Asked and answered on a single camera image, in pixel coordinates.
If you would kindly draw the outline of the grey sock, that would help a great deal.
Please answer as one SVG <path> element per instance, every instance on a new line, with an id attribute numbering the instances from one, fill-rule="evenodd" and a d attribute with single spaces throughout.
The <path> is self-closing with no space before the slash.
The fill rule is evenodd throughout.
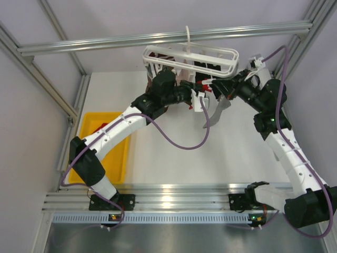
<path id="1" fill-rule="evenodd" d="M 218 104 L 213 115 L 209 118 L 209 127 L 215 126 L 222 115 L 222 112 L 231 106 L 231 102 L 224 96 L 221 95 L 218 99 Z"/>

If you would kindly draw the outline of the white plastic clip hanger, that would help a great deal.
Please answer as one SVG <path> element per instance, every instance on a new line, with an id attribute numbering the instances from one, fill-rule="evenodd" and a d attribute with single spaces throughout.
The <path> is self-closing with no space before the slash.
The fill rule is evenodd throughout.
<path id="1" fill-rule="evenodd" d="M 181 69 L 204 74 L 206 79 L 231 77 L 239 64 L 239 53 L 232 48 L 207 46 L 191 42 L 189 27 L 185 27 L 186 41 L 170 46 L 149 45 L 143 51 L 143 64 L 147 70 L 147 87 L 162 70 L 170 70 L 176 75 Z M 221 71 L 207 68 L 208 64 L 220 65 Z"/>

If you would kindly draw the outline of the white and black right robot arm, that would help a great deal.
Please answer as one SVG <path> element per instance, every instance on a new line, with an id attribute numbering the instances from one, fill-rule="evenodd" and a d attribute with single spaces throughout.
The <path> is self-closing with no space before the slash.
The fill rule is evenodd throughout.
<path id="1" fill-rule="evenodd" d="M 282 212 L 296 229 L 331 221 L 336 211 L 336 187 L 318 176 L 297 140 L 282 105 L 286 87 L 269 79 L 263 87 L 254 85 L 255 75 L 243 70 L 232 79 L 216 79 L 211 86 L 228 100 L 240 98 L 257 111 L 254 126 L 280 162 L 292 186 L 287 194 L 261 181 L 245 189 L 246 204 L 252 209 L 267 205 Z"/>

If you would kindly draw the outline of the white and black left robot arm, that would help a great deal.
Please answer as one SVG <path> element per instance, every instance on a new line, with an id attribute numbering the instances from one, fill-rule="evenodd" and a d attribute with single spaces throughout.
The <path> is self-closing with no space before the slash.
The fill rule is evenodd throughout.
<path id="1" fill-rule="evenodd" d="M 74 137 L 70 142 L 69 164 L 84 184 L 101 196 L 101 204 L 114 209 L 119 203 L 119 192 L 106 176 L 102 160 L 121 141 L 133 132 L 150 124 L 165 113 L 172 104 L 192 103 L 199 93 L 195 83 L 182 81 L 176 84 L 176 75 L 162 70 L 152 85 L 138 96 L 115 120 L 84 137 Z"/>

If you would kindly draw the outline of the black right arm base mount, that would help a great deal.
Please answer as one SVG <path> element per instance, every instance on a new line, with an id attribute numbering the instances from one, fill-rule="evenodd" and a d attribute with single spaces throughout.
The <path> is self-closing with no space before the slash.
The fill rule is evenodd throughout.
<path id="1" fill-rule="evenodd" d="M 249 203 L 244 193 L 230 193 L 228 195 L 228 198 L 231 211 L 244 212 L 251 210 L 258 210 L 258 211 L 274 210 L 272 207 L 268 205 L 265 206 L 263 204 L 253 206 L 252 204 Z"/>

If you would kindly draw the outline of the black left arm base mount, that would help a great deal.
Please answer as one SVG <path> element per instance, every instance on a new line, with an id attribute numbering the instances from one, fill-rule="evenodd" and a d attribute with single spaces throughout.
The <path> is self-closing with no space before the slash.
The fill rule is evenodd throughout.
<path id="1" fill-rule="evenodd" d="M 133 211 L 135 206 L 135 195 L 120 194 L 119 197 L 114 200 L 114 203 L 121 207 L 124 211 Z M 119 211 L 118 207 L 108 203 L 95 194 L 91 195 L 90 197 L 88 209 L 90 211 Z"/>

